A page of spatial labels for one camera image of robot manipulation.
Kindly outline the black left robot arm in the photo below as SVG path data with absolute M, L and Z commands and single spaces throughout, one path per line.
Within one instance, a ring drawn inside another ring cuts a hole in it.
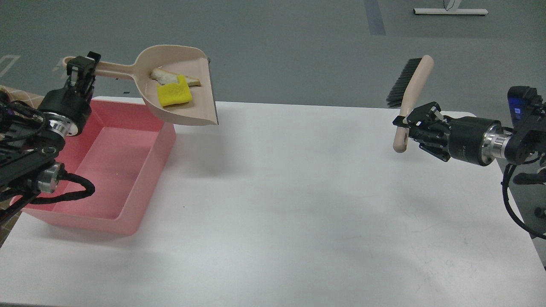
M 89 52 L 67 63 L 67 81 L 31 107 L 1 90 L 1 210 L 4 225 L 28 204 L 81 200 L 94 194 L 90 180 L 69 173 L 56 159 L 66 138 L 82 134 L 91 115 L 96 69 L 101 54 Z

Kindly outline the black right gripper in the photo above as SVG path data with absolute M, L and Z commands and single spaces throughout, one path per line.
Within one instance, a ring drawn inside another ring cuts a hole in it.
M 486 136 L 492 132 L 502 131 L 498 120 L 481 117 L 460 117 L 450 120 L 448 116 L 443 115 L 436 101 L 416 107 L 406 116 L 398 115 L 392 124 L 407 128 L 421 150 L 443 162 L 449 161 L 452 157 L 479 166 L 490 165 L 494 159 L 484 150 Z M 442 127 L 449 125 L 449 135 L 443 131 L 429 129 L 435 125 Z

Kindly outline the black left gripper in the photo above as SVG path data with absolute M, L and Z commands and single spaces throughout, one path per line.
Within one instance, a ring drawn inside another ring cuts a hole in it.
M 101 57 L 90 51 L 86 58 L 73 58 L 67 62 L 69 89 L 49 91 L 38 107 L 45 116 L 48 131 L 61 137 L 82 134 L 91 113 L 95 70 Z

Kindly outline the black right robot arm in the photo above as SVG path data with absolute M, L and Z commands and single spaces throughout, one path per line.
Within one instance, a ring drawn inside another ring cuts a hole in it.
M 513 86 L 507 93 L 512 127 L 481 117 L 454 118 L 441 113 L 439 103 L 417 107 L 393 124 L 407 128 L 410 139 L 441 161 L 449 159 L 487 166 L 494 159 L 507 162 L 501 182 L 503 204 L 511 219 L 530 235 L 545 238 L 516 216 L 508 188 L 545 183 L 545 102 L 530 86 Z

